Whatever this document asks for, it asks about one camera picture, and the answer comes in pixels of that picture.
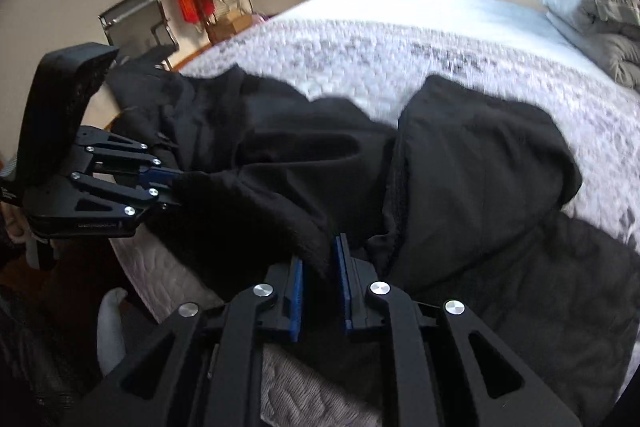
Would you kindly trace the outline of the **person left hand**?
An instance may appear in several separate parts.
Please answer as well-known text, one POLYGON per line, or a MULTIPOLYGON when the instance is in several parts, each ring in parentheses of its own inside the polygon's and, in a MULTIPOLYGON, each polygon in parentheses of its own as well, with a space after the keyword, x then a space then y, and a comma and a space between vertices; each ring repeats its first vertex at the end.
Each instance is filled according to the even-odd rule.
POLYGON ((15 244, 24 244, 29 236, 29 225, 21 209, 2 202, 1 212, 9 239, 15 244))

